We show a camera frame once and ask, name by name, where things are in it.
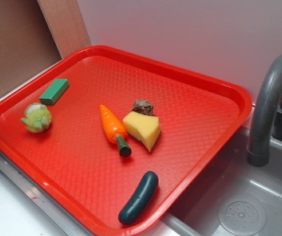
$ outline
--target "red tray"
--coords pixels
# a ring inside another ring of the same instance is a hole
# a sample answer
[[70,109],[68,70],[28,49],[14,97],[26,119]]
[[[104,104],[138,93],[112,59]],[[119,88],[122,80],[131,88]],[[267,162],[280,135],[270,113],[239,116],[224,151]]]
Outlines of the red tray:
[[[43,133],[20,122],[55,79],[70,87]],[[162,135],[152,153],[131,137],[122,158],[107,141],[99,105],[122,120],[137,99],[155,106]],[[105,46],[80,50],[0,102],[0,150],[47,194],[96,235],[135,235],[163,216],[251,111],[251,98],[234,84]],[[118,221],[143,174],[154,171],[158,190],[130,226]]]

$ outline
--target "gray sink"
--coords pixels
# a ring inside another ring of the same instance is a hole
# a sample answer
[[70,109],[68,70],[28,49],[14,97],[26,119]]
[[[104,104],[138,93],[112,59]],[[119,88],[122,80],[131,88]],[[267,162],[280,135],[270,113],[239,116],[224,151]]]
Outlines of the gray sink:
[[282,142],[271,139],[269,163],[254,167],[248,133],[236,133],[170,209],[189,235],[282,236]]

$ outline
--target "brown cardboard box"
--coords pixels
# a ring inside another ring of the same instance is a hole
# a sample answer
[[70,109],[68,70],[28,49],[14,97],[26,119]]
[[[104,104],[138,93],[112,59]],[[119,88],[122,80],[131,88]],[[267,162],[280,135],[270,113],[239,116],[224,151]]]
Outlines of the brown cardboard box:
[[0,98],[59,60],[37,0],[0,0]]

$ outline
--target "drain cover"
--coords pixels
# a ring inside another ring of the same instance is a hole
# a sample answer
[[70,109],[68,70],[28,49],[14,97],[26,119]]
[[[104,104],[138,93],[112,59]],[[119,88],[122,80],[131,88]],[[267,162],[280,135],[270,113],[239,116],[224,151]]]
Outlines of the drain cover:
[[253,198],[234,196],[219,207],[220,224],[230,233],[251,236],[260,232],[266,223],[263,206]]

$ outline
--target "toy carrot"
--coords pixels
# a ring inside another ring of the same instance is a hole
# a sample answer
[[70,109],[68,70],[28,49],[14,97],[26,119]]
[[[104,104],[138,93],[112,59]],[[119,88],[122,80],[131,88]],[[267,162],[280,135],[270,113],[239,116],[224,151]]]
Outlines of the toy carrot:
[[117,144],[120,156],[128,157],[132,150],[125,142],[126,130],[119,119],[104,105],[100,105],[100,116],[103,131],[109,142]]

